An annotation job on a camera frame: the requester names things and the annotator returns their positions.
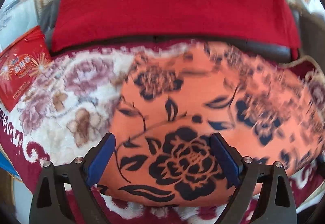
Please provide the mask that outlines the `orange floral garment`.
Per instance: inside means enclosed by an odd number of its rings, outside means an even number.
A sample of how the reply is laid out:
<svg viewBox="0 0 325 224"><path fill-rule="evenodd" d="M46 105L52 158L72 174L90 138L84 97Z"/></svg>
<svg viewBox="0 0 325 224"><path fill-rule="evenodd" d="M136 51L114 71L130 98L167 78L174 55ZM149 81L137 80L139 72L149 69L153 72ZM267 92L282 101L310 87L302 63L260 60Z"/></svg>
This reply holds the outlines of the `orange floral garment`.
<svg viewBox="0 0 325 224"><path fill-rule="evenodd" d="M137 54L110 131L116 148L101 192L150 206L227 201L214 133L242 156L282 162L288 175L324 149L323 119L298 77L219 42L174 57Z"/></svg>

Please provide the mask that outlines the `floral plush seat cover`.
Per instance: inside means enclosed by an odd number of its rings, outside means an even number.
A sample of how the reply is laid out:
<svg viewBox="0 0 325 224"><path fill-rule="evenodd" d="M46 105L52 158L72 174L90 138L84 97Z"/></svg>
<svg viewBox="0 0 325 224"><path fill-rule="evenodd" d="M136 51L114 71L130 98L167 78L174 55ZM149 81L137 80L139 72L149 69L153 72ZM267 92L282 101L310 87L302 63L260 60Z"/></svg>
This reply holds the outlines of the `floral plush seat cover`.
<svg viewBox="0 0 325 224"><path fill-rule="evenodd" d="M52 61L11 112L1 108L1 147L27 188L35 190L44 162L51 161L55 166L70 163L86 155L111 132L122 85L137 54L174 57L199 43L210 42L178 43L161 53L143 46L102 48ZM269 64L298 77L309 89L324 122L324 76L315 61L307 57L290 64ZM321 183L314 176L315 158L288 175L297 204L309 196L307 186L316 189ZM91 190L112 223L213 223L234 192L231 186L231 195L220 205L150 206L105 195L98 184Z"/></svg>

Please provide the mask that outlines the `red throw blanket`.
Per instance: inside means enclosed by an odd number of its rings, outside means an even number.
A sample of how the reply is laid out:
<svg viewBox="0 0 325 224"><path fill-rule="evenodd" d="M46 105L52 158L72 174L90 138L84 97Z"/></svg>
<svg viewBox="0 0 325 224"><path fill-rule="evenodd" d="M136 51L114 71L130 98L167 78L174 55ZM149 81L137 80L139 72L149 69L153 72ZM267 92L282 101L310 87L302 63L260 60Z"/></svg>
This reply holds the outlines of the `red throw blanket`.
<svg viewBox="0 0 325 224"><path fill-rule="evenodd" d="M52 50L128 36L230 37L279 45L298 56L285 0L61 0Z"/></svg>

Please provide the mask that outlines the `black leather sofa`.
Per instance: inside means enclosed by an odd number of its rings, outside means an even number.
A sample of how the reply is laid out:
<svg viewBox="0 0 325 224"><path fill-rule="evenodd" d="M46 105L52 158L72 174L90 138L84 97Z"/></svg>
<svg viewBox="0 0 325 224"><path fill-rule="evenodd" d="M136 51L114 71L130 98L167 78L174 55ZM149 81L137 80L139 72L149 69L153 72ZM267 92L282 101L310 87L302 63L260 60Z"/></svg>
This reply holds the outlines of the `black leather sofa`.
<svg viewBox="0 0 325 224"><path fill-rule="evenodd" d="M52 37L54 27L58 18L59 4L61 0L52 0L41 12L39 24L42 32L45 34L45 41L51 54L61 54L61 51L55 51L52 47ZM295 5L290 5L291 13L295 19L296 26L302 41L302 48L299 50L298 57L309 55L319 64L324 64L324 16L317 13L309 13L305 9ZM261 55L262 57L275 61L277 63L288 63L294 61L293 53L288 47L259 43L238 38L217 37L217 36L190 36L190 35L147 35L147 36L124 36L117 38L107 38L103 40L93 40L84 43L67 45L64 51L73 51L85 49L87 47L104 47L108 45L119 44L151 44L152 49L159 45L162 48L163 43L172 43L176 41L199 40L199 41L220 41L234 45L240 50Z"/></svg>

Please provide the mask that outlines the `white standing air conditioner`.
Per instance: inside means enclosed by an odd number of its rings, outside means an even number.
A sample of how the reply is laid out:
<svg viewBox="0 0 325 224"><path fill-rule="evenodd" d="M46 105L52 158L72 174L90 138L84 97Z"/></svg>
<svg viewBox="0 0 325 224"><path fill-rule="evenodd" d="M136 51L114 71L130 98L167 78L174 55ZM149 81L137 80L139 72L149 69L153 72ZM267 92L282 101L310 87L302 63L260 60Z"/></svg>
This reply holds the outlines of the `white standing air conditioner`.
<svg viewBox="0 0 325 224"><path fill-rule="evenodd" d="M5 0L1 7L1 50L36 25L35 0Z"/></svg>

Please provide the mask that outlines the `red gift box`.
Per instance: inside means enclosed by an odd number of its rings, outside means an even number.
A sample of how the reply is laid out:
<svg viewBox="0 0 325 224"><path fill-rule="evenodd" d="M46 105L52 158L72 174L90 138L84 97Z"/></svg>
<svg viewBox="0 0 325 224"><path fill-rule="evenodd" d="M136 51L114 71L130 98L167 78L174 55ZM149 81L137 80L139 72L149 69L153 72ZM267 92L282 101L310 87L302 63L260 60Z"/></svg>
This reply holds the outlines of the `red gift box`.
<svg viewBox="0 0 325 224"><path fill-rule="evenodd" d="M52 58L39 26L18 37L1 53L1 103L11 112Z"/></svg>

